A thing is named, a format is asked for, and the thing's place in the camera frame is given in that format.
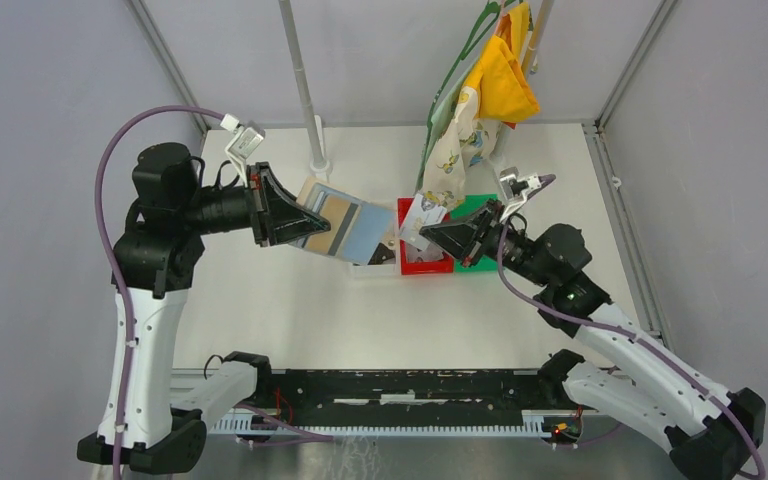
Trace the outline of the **white card with emblem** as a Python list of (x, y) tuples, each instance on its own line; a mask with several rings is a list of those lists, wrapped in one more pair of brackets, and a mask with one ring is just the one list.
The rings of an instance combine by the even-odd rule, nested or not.
[(399, 198), (397, 200), (399, 238), (406, 244), (425, 250), (430, 245), (430, 241), (420, 234), (420, 230), (425, 226), (439, 224), (447, 214), (445, 207), (422, 194), (412, 198)]

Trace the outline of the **tan leather card holder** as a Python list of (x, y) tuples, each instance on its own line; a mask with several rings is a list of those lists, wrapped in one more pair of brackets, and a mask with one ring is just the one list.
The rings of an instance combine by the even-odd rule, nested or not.
[(294, 247), (358, 266), (368, 266), (379, 243), (396, 253), (392, 206), (362, 200), (315, 177), (305, 181), (297, 202), (326, 218), (331, 230), (293, 242)]

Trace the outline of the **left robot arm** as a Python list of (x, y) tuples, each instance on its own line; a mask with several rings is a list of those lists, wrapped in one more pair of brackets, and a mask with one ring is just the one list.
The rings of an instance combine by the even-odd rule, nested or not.
[(143, 150), (137, 191), (111, 244), (117, 347), (110, 395), (98, 429), (78, 442), (79, 460), (152, 475), (186, 473), (208, 431), (244, 401), (274, 394), (269, 359), (232, 352), (219, 370), (180, 398), (171, 394), (179, 323), (206, 235), (249, 230), (262, 247), (325, 233), (330, 223), (300, 205), (270, 166), (248, 166), (241, 184), (204, 185), (197, 158), (174, 142)]

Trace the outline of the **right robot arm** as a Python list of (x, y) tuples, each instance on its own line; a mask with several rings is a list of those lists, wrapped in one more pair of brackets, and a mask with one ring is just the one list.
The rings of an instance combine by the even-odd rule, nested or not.
[(424, 226), (421, 236), (465, 267), (495, 261), (503, 285), (551, 327), (618, 367), (616, 377), (562, 350), (543, 366), (540, 400), (593, 408), (659, 446), (687, 479), (764, 479), (765, 401), (731, 391), (641, 329), (584, 271), (592, 256), (580, 229), (554, 224), (535, 239), (511, 225), (498, 200)]

